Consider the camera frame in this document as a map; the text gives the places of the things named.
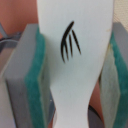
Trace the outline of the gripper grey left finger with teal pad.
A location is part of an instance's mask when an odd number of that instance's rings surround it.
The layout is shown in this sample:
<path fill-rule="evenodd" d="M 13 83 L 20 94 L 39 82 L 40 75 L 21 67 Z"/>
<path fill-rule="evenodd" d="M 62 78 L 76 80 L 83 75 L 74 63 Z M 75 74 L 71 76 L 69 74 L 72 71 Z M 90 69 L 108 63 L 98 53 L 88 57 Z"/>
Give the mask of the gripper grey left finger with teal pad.
<path fill-rule="evenodd" d="M 26 26 L 5 70 L 16 128 L 47 128 L 49 70 L 45 39 L 37 24 Z"/>

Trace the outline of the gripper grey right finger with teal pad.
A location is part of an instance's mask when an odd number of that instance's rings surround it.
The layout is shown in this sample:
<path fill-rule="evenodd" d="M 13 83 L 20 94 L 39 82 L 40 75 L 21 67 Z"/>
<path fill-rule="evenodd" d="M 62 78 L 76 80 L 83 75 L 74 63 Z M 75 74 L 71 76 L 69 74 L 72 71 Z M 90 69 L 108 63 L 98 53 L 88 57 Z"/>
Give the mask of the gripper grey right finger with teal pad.
<path fill-rule="evenodd" d="M 105 128 L 128 128 L 128 32 L 121 23 L 113 25 L 99 85 Z"/>

